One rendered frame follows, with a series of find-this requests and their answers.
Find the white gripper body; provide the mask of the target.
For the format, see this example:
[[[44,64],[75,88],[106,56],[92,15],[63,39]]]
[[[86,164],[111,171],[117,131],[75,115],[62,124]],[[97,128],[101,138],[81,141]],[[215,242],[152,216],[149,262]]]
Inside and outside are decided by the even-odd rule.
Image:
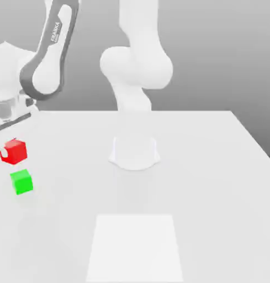
[[[29,112],[16,120],[0,124],[0,148],[5,143],[31,132],[38,124],[38,112]]]

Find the small red cube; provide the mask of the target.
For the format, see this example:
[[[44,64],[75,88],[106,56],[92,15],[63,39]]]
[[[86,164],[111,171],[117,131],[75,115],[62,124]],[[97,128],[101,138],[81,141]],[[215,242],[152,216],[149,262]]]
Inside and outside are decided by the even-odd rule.
[[[8,152],[8,157],[1,157],[1,160],[5,163],[15,165],[28,157],[26,143],[24,141],[17,139],[10,140],[5,143],[5,148]]]

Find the small green cube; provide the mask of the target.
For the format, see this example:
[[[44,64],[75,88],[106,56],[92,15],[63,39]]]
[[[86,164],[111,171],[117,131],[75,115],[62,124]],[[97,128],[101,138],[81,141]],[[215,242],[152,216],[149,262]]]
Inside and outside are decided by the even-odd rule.
[[[33,182],[27,169],[10,173],[12,186],[17,195],[33,190]]]

